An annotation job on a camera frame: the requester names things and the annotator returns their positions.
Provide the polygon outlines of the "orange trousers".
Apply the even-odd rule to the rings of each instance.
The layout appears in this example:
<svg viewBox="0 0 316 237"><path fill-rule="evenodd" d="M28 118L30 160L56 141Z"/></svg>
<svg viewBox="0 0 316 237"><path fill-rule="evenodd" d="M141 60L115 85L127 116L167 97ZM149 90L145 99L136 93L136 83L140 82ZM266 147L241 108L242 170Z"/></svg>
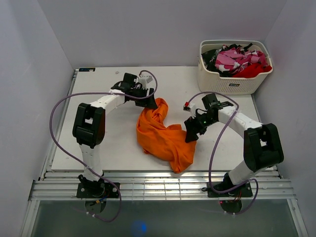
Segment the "orange trousers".
<svg viewBox="0 0 316 237"><path fill-rule="evenodd" d="M143 152L169 163L174 173L181 173L194 162L196 141L186 143L186 131L180 124L164 125L168 104L156 99L157 109L145 108L136 123L136 137Z"/></svg>

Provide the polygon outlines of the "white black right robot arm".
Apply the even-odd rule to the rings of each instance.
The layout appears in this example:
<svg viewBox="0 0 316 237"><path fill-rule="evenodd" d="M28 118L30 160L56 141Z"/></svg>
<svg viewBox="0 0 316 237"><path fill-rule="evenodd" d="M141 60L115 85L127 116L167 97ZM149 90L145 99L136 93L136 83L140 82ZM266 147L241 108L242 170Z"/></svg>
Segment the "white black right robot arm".
<svg viewBox="0 0 316 237"><path fill-rule="evenodd" d="M186 127L185 142L197 141L207 128L215 123L224 124L216 139L210 159L213 160L221 137L227 127L236 132L243 139L243 161L231 171L227 172L223 181L212 185L208 183L208 191L219 195L235 196L254 176L283 162L284 154L277 127L272 124L263 124L251 119L239 111L239 104L228 97L221 102L217 99L218 93L207 91L202 93L203 112L187 101L183 110L191 116L184 122Z"/></svg>

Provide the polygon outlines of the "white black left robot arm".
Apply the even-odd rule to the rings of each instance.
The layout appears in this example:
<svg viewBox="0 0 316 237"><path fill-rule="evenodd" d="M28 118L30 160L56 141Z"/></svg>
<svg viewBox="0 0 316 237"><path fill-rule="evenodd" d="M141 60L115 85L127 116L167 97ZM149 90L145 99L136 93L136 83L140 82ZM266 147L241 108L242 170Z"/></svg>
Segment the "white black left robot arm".
<svg viewBox="0 0 316 237"><path fill-rule="evenodd" d="M84 172L80 176L81 182L88 182L87 190L93 197L100 197L105 186L101 180L103 170L99 145L106 133L106 115L128 101L136 106L147 109L157 109L155 101L155 88L148 88L151 81L157 81L149 71L149 75L133 75L125 73L123 80L115 83L110 91L98 100L86 104L81 103L77 108L72 134L76 138L82 154Z"/></svg>

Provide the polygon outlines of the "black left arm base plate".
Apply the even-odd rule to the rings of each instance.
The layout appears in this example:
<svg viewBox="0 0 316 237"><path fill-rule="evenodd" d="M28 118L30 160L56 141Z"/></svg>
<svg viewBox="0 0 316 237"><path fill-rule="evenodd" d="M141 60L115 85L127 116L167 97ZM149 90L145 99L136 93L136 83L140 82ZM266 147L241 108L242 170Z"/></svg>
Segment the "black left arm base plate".
<svg viewBox="0 0 316 237"><path fill-rule="evenodd" d="M117 190L120 188L120 183L115 182ZM118 191L115 191L114 185L110 183L101 183L96 187L88 184L79 183L77 188L77 198L118 198Z"/></svg>

